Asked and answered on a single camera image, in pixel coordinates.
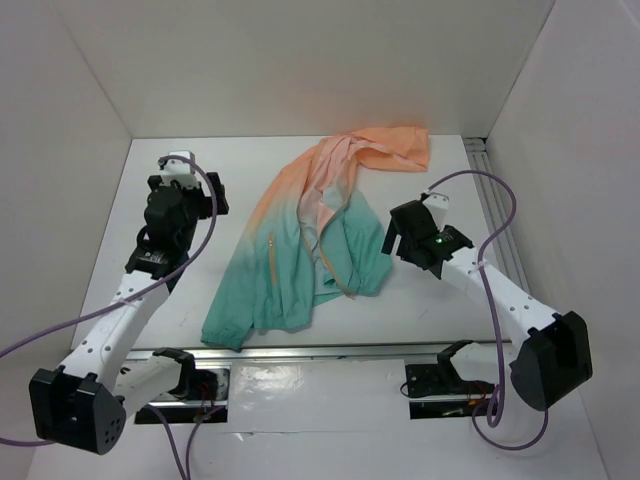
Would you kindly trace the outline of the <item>teal and orange jacket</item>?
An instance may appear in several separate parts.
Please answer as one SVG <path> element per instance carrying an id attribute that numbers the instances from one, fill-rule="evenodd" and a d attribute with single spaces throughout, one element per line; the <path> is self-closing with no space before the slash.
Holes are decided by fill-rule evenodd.
<path id="1" fill-rule="evenodd" d="M 392 260 L 357 172 L 422 173 L 429 161 L 426 129 L 372 127 L 326 137 L 283 167 L 240 236 L 202 343 L 240 350 L 254 330 L 300 330 L 318 305 L 378 295 Z"/>

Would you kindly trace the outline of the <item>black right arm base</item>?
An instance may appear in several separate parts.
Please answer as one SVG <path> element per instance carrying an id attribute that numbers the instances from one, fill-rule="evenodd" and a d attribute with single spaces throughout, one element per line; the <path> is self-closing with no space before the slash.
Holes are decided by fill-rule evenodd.
<path id="1" fill-rule="evenodd" d="M 471 417 L 475 409 L 485 415 L 495 385 L 484 381 L 463 380 L 454 369 L 452 358 L 470 340 L 458 341 L 436 355 L 433 363 L 405 366 L 405 382 L 400 393 L 408 399 L 411 420 Z"/>

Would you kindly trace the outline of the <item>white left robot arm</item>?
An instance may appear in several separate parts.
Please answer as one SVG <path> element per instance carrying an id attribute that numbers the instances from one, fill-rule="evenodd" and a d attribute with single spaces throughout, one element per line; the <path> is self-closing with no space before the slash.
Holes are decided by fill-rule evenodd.
<path id="1" fill-rule="evenodd" d="M 163 393 L 184 399 L 196 390 L 195 359 L 183 350 L 159 348 L 133 368 L 124 362 L 194 260 L 189 250 L 198 222 L 229 211 L 218 174 L 206 179 L 202 185 L 191 171 L 149 177 L 145 224 L 114 298 L 74 351 L 29 382 L 40 439 L 103 455 L 148 402 Z"/>

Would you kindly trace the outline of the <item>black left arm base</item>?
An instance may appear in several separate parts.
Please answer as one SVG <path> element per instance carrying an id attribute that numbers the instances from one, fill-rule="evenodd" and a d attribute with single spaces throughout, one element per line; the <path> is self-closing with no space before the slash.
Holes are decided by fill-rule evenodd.
<path id="1" fill-rule="evenodd" d="M 178 386 L 149 402 L 169 424 L 222 424 L 228 421 L 231 370 L 228 366 L 198 366 L 193 354 L 163 348 L 153 352 L 176 360 L 181 366 Z"/>

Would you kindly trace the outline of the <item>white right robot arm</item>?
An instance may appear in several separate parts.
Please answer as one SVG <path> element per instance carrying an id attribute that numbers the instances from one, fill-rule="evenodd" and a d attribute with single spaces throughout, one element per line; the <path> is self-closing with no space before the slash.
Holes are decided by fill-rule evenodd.
<path id="1" fill-rule="evenodd" d="M 390 211 L 391 220 L 382 252 L 447 282 L 487 308 L 482 275 L 492 292 L 495 310 L 516 350 L 509 363 L 510 380 L 518 396 L 531 408 L 544 411 L 593 375 L 588 329 L 574 311 L 561 314 L 529 296 L 490 263 L 451 225 L 440 227 L 433 213 L 445 214 L 441 195 L 411 200 Z"/>

